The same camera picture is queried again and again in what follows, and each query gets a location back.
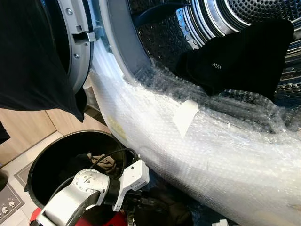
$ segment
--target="black cable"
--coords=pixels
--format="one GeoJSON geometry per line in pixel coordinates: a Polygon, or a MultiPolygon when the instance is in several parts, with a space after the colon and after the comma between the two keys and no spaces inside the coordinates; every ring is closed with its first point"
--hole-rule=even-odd
{"type": "Polygon", "coordinates": [[[113,152],[110,152],[108,154],[106,154],[105,156],[101,157],[100,159],[98,159],[91,167],[90,169],[93,169],[94,166],[96,166],[101,160],[103,160],[104,158],[112,155],[112,154],[115,154],[115,153],[118,153],[118,152],[123,152],[123,151],[129,151],[133,156],[134,158],[138,158],[138,155],[136,154],[136,152],[131,149],[131,148],[123,148],[123,149],[119,149],[119,150],[116,150],[116,151],[113,151],[113,152]]]}
{"type": "MultiPolygon", "coordinates": [[[[112,155],[112,154],[115,154],[115,153],[118,153],[118,152],[123,152],[123,151],[129,151],[129,152],[134,156],[134,161],[135,161],[136,159],[138,159],[138,155],[136,154],[136,152],[135,152],[133,149],[131,149],[131,148],[122,148],[122,149],[119,149],[119,150],[110,152],[110,153],[106,154],[105,156],[101,157],[100,159],[98,159],[98,160],[90,167],[90,169],[92,169],[94,166],[96,166],[96,165],[97,165],[101,160],[103,160],[104,158],[106,158],[106,157],[108,157],[108,156],[110,156],[110,155],[112,155]]],[[[64,187],[66,187],[68,183],[71,183],[71,181],[72,181],[73,179],[74,179],[74,176],[72,176],[72,177],[66,179],[64,182],[62,182],[62,183],[60,184],[60,186],[53,192],[53,194],[52,194],[52,196],[50,197],[49,200],[51,200],[51,199],[53,198],[53,196],[54,196],[56,193],[58,193],[60,190],[62,190],[64,187]]]]}

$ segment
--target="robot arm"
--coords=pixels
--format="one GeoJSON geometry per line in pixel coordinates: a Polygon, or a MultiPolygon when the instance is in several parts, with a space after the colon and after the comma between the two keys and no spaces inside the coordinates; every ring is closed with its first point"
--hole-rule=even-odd
{"type": "Polygon", "coordinates": [[[119,211],[129,190],[137,191],[150,181],[149,168],[141,159],[125,168],[119,181],[94,169],[78,172],[70,185],[58,192],[36,221],[43,226],[74,226],[85,209],[106,203],[119,211]]]}

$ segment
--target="white tag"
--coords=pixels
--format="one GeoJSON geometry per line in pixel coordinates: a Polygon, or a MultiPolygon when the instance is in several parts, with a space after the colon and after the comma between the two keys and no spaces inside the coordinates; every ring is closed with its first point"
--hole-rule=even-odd
{"type": "Polygon", "coordinates": [[[173,117],[173,122],[178,128],[182,138],[185,137],[186,132],[198,112],[198,104],[193,100],[186,100],[182,103],[173,117]]]}

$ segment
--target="perforated stainless steel drum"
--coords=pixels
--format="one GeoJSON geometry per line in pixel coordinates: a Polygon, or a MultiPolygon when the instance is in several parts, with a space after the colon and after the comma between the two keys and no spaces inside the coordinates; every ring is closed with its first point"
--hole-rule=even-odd
{"type": "MultiPolygon", "coordinates": [[[[132,12],[139,12],[168,0],[129,0],[132,12]]],[[[283,105],[300,99],[301,88],[301,1],[300,0],[190,0],[161,23],[146,24],[138,34],[150,57],[173,68],[177,57],[198,49],[209,39],[224,36],[269,18],[284,18],[294,25],[294,40],[285,60],[276,100],[283,105]]]]}

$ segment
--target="black laundry bucket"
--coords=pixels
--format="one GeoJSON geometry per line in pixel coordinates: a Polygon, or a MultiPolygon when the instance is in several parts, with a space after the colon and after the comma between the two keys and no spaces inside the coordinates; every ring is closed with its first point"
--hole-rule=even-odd
{"type": "MultiPolygon", "coordinates": [[[[121,148],[122,144],[117,139],[102,131],[86,130],[66,135],[51,143],[35,159],[29,171],[25,191],[29,192],[38,207],[43,208],[59,185],[70,177],[62,172],[67,170],[75,175],[92,165],[78,162],[78,155],[86,156],[84,154],[91,153],[96,156],[121,148]]],[[[117,168],[122,170],[125,167],[125,152],[112,154],[112,158],[116,161],[117,168]]]]}

